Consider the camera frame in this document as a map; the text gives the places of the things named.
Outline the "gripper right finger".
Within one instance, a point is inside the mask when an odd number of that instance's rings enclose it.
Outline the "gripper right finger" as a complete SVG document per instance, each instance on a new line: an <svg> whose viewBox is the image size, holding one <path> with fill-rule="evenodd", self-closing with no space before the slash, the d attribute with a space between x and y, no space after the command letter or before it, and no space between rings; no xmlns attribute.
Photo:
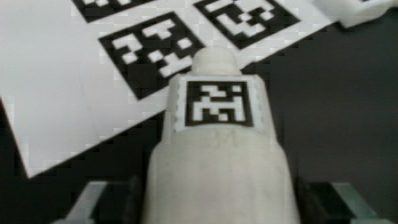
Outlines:
<svg viewBox="0 0 398 224"><path fill-rule="evenodd" d="M386 224L348 182L297 179L302 224Z"/></svg>

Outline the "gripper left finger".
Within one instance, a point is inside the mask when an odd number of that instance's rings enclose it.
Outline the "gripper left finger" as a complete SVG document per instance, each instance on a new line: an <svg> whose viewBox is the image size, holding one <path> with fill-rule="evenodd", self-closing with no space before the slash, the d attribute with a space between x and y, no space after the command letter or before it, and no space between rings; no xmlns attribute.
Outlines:
<svg viewBox="0 0 398 224"><path fill-rule="evenodd" d="M140 224L142 182L91 181L64 218L52 224Z"/></svg>

